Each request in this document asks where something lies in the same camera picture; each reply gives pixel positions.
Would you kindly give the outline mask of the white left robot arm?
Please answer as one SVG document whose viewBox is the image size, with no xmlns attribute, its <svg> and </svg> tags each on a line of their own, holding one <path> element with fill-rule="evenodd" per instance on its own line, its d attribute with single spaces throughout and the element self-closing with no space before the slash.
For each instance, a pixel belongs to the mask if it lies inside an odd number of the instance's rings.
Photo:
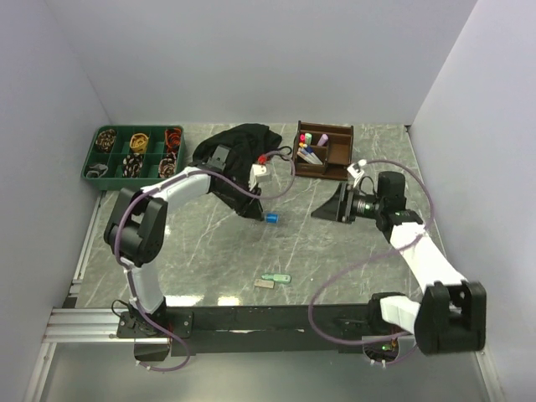
<svg viewBox="0 0 536 402">
<path fill-rule="evenodd" d="M 167 304 L 155 268 L 168 212 L 211 193 L 240 217 L 263 219 L 257 175 L 267 172 L 265 162 L 264 152 L 248 154 L 218 145 L 211 155 L 166 180 L 119 192 L 104 240 L 125 265 L 129 312 L 139 315 L 137 326 L 147 336 L 156 337 L 168 327 Z"/>
</svg>

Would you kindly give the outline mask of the brown wooden desk organizer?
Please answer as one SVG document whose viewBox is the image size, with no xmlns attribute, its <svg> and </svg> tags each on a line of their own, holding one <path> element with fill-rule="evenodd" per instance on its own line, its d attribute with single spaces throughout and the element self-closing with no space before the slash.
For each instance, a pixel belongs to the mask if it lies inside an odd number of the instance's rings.
<svg viewBox="0 0 536 402">
<path fill-rule="evenodd" d="M 311 133 L 312 147 L 316 155 L 323 161 L 322 165 L 313 165 L 299 158 L 296 154 L 301 134 Z M 329 140 L 325 147 L 318 147 L 317 142 L 322 134 Z M 292 159 L 296 166 L 296 175 L 304 178 L 320 178 L 326 180 L 345 181 L 347 167 L 353 158 L 353 126 L 335 126 L 321 123 L 299 121 L 293 142 Z"/>
</svg>

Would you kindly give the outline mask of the purple pastel highlighter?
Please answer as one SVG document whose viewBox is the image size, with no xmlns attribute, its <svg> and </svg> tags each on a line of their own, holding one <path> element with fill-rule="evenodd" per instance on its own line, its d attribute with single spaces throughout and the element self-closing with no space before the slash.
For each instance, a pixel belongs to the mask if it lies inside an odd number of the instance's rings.
<svg viewBox="0 0 536 402">
<path fill-rule="evenodd" d="M 325 147 L 327 145 L 328 140 L 329 140 L 329 136 L 327 134 L 322 134 L 317 142 L 317 146 Z"/>
</svg>

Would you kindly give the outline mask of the peach cap white marker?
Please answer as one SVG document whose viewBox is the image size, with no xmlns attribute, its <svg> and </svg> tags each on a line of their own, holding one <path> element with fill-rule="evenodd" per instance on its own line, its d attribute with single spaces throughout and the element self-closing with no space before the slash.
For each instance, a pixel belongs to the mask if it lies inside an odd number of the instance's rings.
<svg viewBox="0 0 536 402">
<path fill-rule="evenodd" d="M 310 164 L 313 164 L 313 165 L 322 165 L 322 162 L 317 160 L 315 157 L 313 157 L 309 153 L 298 152 L 296 155 L 299 158 L 301 158 L 302 160 L 306 161 L 307 163 L 310 163 Z"/>
</svg>

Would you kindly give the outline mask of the light blue cap marker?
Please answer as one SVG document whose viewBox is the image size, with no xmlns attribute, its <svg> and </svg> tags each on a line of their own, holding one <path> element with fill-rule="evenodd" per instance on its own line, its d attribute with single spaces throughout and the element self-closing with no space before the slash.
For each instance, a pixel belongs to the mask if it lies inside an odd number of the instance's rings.
<svg viewBox="0 0 536 402">
<path fill-rule="evenodd" d="M 316 155 L 312 147 L 309 147 L 309 146 L 303 147 L 302 151 L 304 153 L 307 153 L 312 159 L 314 159 L 317 164 L 323 164 L 323 161 Z"/>
</svg>

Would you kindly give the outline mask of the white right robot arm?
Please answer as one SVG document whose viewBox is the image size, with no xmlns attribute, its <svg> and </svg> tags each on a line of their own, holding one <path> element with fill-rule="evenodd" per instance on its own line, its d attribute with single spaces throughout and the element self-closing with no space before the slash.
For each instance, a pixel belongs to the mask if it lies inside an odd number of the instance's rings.
<svg viewBox="0 0 536 402">
<path fill-rule="evenodd" d="M 371 194 L 362 193 L 358 183 L 340 183 L 333 196 L 311 216 L 344 224 L 357 218 L 373 220 L 417 280 L 421 301 L 411 301 L 396 292 L 371 297 L 367 323 L 374 335 L 392 329 L 411 333 L 426 355 L 483 350 L 486 290 L 453 267 L 428 235 L 422 218 L 407 209 L 402 173 L 379 173 L 377 188 Z"/>
</svg>

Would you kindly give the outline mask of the blue correction tape roll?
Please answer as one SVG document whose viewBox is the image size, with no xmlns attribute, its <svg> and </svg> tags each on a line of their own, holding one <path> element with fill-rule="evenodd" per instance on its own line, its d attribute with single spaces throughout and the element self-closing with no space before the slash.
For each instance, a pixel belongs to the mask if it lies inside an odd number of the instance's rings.
<svg viewBox="0 0 536 402">
<path fill-rule="evenodd" d="M 264 220 L 269 224 L 277 224 L 279 221 L 279 215 L 275 213 L 267 213 L 264 216 Z"/>
</svg>

